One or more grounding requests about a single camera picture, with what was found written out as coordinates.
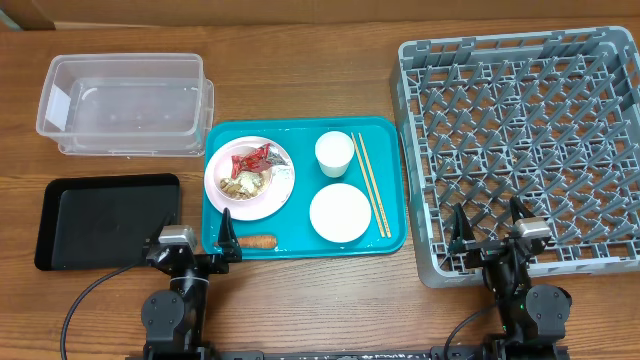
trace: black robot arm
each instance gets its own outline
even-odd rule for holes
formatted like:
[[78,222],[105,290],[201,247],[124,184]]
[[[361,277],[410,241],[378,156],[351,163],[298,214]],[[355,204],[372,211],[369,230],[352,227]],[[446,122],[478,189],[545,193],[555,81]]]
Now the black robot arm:
[[485,338],[480,359],[568,359],[556,348],[565,337],[571,296],[562,288],[531,285],[529,261],[551,239],[543,218],[535,217],[517,198],[510,200],[513,231],[500,241],[477,242],[460,204],[454,208],[451,254],[466,254],[468,269],[482,268],[485,286],[493,293],[503,334]]
[[147,329],[144,360],[219,358],[202,340],[209,275],[227,274],[229,263],[242,261],[242,250],[225,209],[218,233],[221,254],[195,254],[196,236],[189,226],[165,226],[145,250],[149,266],[171,276],[169,290],[157,291],[142,306]]

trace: wooden table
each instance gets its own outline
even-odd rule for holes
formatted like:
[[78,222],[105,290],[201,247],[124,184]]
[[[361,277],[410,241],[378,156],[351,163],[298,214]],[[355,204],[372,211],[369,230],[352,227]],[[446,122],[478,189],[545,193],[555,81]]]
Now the wooden table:
[[[626,26],[638,18],[441,21],[329,26],[157,28],[0,34],[0,358],[57,359],[62,321],[76,296],[106,270],[41,272],[33,265],[43,191],[59,177],[172,172],[183,216],[200,233],[203,159],[72,157],[35,131],[40,91],[59,54],[194,52],[216,85],[216,123],[344,115],[393,119],[388,77],[406,40]],[[265,352],[428,349],[490,302],[484,288],[430,289],[418,280],[411,236],[389,256],[234,264],[212,278],[205,337],[221,350]],[[574,298],[573,358],[638,358],[640,274],[536,280]],[[140,353],[142,302],[168,287],[135,269],[94,290],[68,337],[72,359]],[[497,317],[465,328],[478,343]]]

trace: chopsticks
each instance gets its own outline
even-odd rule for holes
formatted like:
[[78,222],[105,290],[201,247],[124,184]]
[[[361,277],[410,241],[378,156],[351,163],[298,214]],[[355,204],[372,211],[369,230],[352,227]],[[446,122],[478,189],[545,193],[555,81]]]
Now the chopsticks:
[[367,163],[367,168],[369,169],[369,174],[371,175],[371,184],[373,185],[373,190],[377,197],[377,204],[373,198],[373,194],[371,192],[371,186],[369,186],[369,180],[367,177],[367,170],[364,168],[364,163],[362,162],[362,157],[360,156],[360,150],[358,149],[358,143],[356,142],[356,138],[351,133],[351,140],[353,140],[353,146],[356,148],[356,155],[358,156],[358,162],[360,163],[360,170],[362,171],[362,177],[364,178],[364,183],[367,186],[367,192],[369,193],[369,199],[371,199],[371,206],[373,207],[373,214],[376,216],[376,221],[378,223],[378,230],[380,230],[380,236],[385,237],[385,230],[387,231],[386,237],[391,238],[391,230],[389,229],[389,223],[387,222],[387,215],[384,212],[384,206],[382,206],[382,201],[380,200],[380,193],[378,192],[378,184],[376,183],[376,178],[373,175],[373,169],[371,168],[371,163],[369,162],[369,155],[367,154],[367,148],[364,145],[364,140],[362,139],[362,134],[358,133],[358,137],[360,138],[360,144],[362,145],[362,153],[364,154],[365,162]]

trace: black tray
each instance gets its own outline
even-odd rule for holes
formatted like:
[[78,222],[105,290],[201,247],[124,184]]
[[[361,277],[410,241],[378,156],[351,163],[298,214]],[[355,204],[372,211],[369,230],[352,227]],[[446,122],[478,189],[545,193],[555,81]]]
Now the black tray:
[[173,174],[53,180],[34,263],[40,270],[130,265],[167,216],[179,223],[180,181]]

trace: food on plate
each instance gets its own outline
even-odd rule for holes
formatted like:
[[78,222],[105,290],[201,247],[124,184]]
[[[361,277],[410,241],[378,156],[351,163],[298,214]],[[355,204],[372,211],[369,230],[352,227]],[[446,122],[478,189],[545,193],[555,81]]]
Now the food on plate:
[[242,171],[235,179],[229,177],[220,180],[220,190],[232,199],[249,200],[266,189],[269,177],[268,170],[259,173]]

